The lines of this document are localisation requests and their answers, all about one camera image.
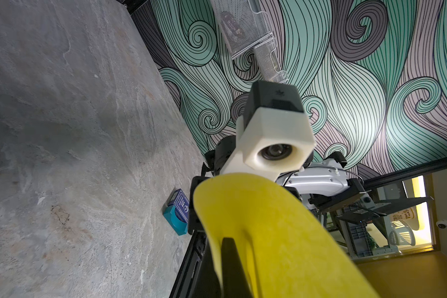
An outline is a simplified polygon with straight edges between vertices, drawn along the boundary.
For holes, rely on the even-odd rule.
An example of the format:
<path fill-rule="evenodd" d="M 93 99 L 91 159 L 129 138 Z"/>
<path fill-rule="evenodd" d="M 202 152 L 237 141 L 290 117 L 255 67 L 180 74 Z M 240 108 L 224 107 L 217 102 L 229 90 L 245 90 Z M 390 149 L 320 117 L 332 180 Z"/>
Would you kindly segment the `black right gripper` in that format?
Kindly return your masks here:
<path fill-rule="evenodd" d="M 190 197 L 189 197 L 189 222 L 188 233 L 192 235 L 194 232 L 203 232 L 204 228 L 194 208 L 194 192 L 196 188 L 203 182 L 208 180 L 209 177 L 195 176 L 191 181 Z"/>

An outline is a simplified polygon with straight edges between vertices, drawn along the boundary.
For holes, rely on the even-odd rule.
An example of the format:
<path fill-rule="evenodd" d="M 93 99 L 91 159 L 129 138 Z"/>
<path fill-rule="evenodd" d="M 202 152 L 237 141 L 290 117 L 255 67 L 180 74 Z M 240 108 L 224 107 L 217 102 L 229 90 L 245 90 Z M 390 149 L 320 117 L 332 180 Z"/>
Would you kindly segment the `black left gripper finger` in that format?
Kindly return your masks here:
<path fill-rule="evenodd" d="M 233 238 L 224 238 L 221 248 L 222 284 L 225 298 L 252 298 Z"/>

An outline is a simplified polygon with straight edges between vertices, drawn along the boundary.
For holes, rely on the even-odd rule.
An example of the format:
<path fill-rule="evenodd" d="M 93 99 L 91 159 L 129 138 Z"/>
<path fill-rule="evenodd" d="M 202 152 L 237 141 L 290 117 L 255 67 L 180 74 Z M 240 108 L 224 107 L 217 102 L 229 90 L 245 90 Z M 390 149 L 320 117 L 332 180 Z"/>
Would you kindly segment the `yellow square paper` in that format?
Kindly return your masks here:
<path fill-rule="evenodd" d="M 233 238 L 253 298 L 374 298 L 373 289 L 317 219 L 282 186 L 232 173 L 203 181 L 194 208 L 216 278 L 196 296 L 224 298 L 221 248 Z"/>

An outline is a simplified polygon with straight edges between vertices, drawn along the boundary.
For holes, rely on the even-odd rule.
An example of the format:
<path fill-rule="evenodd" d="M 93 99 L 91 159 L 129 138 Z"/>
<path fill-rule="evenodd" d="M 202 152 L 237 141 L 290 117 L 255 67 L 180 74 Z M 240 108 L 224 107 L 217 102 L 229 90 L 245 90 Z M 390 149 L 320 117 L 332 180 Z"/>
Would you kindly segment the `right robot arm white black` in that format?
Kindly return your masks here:
<path fill-rule="evenodd" d="M 202 165 L 201 176 L 192 179 L 191 195 L 197 186 L 207 180 L 206 173 L 218 175 L 230 154 L 236 148 L 236 136 L 223 138 L 215 150 L 205 154 L 206 162 Z M 321 162 L 304 163 L 302 170 L 294 173 L 285 173 L 277 178 L 276 183 L 293 193 L 297 199 L 311 211 L 317 210 L 321 214 L 353 207 L 360 210 L 365 216 L 363 219 L 351 219 L 353 224 L 371 220 L 375 215 L 374 202 L 363 188 L 361 178 L 348 177 L 343 169 L 346 160 L 340 152 L 335 152 Z"/>

